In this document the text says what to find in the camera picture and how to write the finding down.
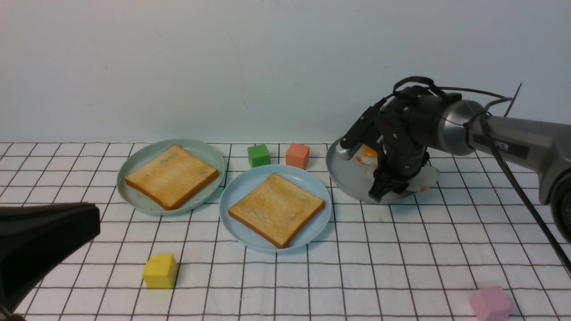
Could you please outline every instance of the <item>pink cube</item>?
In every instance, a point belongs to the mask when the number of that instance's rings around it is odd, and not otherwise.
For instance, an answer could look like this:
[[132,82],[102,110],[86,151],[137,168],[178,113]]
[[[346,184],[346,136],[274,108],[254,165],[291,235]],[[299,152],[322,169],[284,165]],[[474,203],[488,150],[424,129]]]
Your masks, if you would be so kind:
[[470,299],[479,321],[503,321],[513,311],[513,303],[501,286],[481,288]]

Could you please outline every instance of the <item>foam block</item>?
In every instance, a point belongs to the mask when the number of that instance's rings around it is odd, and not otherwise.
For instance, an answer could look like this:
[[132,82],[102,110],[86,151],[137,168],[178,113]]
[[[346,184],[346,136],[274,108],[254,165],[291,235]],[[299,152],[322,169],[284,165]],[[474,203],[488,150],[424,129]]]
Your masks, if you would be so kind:
[[265,144],[248,147],[248,161],[252,168],[269,165],[271,160],[268,147]]
[[477,290],[469,303],[479,321],[503,321],[513,311],[512,300],[501,286]]
[[145,264],[143,279],[148,288],[173,288],[177,271],[174,254],[159,253]]
[[285,164],[305,169],[309,163],[309,146],[293,143],[285,152]]

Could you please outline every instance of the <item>robotic arm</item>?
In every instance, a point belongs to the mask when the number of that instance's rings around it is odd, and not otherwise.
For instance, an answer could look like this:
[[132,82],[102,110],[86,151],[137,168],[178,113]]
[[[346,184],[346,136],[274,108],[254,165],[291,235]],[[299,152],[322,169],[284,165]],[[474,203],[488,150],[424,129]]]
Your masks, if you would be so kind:
[[[397,91],[408,82],[426,87],[414,85]],[[494,96],[500,98],[497,102],[512,101]],[[336,152],[345,160],[362,145],[378,153],[378,168],[369,190],[369,196],[378,202],[391,191],[404,191],[428,161],[427,147],[455,156],[476,150],[494,155],[516,185],[504,160],[528,168],[538,175],[541,204],[551,206],[557,228],[571,243],[571,125],[492,116],[490,106],[464,100],[459,93],[445,93],[429,78],[405,78],[395,84],[390,96],[361,114]],[[523,193],[518,185],[514,188]],[[532,206],[527,198],[524,203]]]

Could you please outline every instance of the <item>gray plate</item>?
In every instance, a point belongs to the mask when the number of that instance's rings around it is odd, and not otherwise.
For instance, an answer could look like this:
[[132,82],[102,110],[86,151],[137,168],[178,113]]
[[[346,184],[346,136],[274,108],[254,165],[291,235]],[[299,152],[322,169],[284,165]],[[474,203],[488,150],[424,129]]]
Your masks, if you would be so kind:
[[329,175],[339,189],[365,203],[387,204],[401,202],[417,192],[434,186],[440,176],[440,172],[436,168],[426,165],[420,170],[418,175],[409,181],[409,187],[402,194],[390,192],[383,197],[380,203],[377,203],[369,197],[369,189],[373,184],[373,180],[365,175],[367,167],[356,161],[354,157],[350,160],[343,160],[337,156],[335,154],[337,144],[339,144],[339,139],[331,144],[325,157]]
[[[175,144],[179,145],[200,160],[210,164],[210,166],[216,168],[219,175],[213,182],[208,184],[200,192],[196,193],[196,195],[190,198],[185,204],[176,210],[165,211],[152,199],[127,185],[125,183],[125,177],[135,170],[143,167],[145,164]],[[224,158],[214,147],[207,143],[192,139],[170,139],[168,141],[162,141],[146,146],[129,157],[117,175],[117,189],[119,191],[119,195],[121,195],[125,202],[143,213],[150,215],[178,215],[202,205],[216,191],[225,174],[226,165],[224,163]]]

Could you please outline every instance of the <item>green cube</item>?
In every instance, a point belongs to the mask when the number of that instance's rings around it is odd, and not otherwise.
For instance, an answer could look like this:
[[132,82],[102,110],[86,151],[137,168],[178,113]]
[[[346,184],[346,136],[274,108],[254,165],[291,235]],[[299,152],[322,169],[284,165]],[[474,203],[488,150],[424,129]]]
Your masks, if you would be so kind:
[[248,161],[252,168],[269,165],[271,161],[268,147],[264,144],[248,147]]

